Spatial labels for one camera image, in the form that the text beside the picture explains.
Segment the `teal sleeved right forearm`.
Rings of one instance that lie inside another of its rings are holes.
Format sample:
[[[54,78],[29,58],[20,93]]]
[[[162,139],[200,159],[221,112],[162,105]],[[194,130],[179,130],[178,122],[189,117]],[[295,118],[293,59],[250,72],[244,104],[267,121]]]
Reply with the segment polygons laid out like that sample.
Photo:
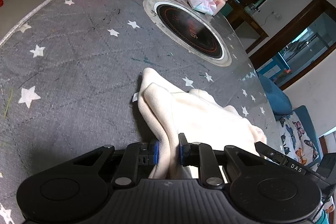
[[[335,210],[334,204],[324,205],[323,209],[312,220],[314,224],[329,224],[328,214]]]

